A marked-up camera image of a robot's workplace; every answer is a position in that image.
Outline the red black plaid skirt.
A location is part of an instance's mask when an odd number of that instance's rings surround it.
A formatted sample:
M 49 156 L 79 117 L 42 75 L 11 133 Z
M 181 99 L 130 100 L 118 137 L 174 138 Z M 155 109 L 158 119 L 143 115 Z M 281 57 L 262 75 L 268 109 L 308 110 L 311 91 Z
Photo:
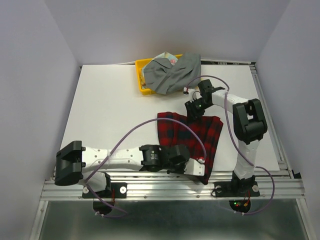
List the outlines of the red black plaid skirt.
M 176 112 L 159 112 L 157 117 L 177 120 L 187 125 L 199 137 L 205 147 L 207 157 L 204 163 L 204 176 L 199 176 L 198 179 L 202 184 L 207 185 L 213 170 L 218 142 L 223 129 L 221 119 L 217 116 L 202 116 L 201 119 L 195 122 L 188 122 L 186 116 Z M 203 149 L 199 141 L 189 130 L 176 122 L 168 120 L 158 121 L 157 134 L 158 141 L 162 146 L 185 145 L 193 159 L 203 156 Z

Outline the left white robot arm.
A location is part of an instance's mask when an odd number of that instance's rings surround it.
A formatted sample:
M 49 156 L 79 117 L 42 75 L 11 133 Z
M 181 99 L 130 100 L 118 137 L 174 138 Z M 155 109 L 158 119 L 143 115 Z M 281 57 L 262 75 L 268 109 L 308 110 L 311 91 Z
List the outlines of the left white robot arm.
M 138 172 L 159 172 L 200 176 L 203 168 L 191 158 L 183 144 L 173 147 L 142 145 L 115 151 L 82 145 L 75 140 L 56 154 L 54 183 L 57 186 L 82 185 L 100 197 L 111 193 L 111 181 L 105 170 L 124 169 Z

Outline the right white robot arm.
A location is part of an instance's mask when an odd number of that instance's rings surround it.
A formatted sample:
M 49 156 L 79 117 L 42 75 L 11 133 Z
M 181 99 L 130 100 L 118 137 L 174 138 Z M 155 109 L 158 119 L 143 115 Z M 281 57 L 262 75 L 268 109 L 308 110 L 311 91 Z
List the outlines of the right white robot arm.
M 189 95 L 184 105 L 187 120 L 199 120 L 206 109 L 219 106 L 225 115 L 232 114 L 232 123 L 227 123 L 228 132 L 237 151 L 237 160 L 230 181 L 216 181 L 214 194 L 218 198 L 260 196 L 254 168 L 260 141 L 268 130 L 267 121 L 259 99 L 246 99 L 230 94 L 230 87 L 214 87 L 209 79 L 202 80 L 196 90 L 186 86 L 183 92 Z

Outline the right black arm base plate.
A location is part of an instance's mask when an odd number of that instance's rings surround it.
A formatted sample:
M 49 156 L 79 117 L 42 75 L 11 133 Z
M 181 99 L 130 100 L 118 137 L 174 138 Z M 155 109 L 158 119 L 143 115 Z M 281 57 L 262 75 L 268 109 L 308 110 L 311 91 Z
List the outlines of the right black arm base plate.
M 256 181 L 240 186 L 232 184 L 231 181 L 216 181 L 213 184 L 213 192 L 217 198 L 259 197 L 261 195 Z

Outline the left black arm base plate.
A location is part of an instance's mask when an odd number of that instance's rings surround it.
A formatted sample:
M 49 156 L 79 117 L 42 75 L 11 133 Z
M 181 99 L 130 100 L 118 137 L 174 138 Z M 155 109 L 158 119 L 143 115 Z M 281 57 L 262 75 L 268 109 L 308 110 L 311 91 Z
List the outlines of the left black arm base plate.
M 125 199 L 127 197 L 127 183 L 114 182 L 106 172 L 96 172 L 88 181 L 89 186 L 103 199 Z

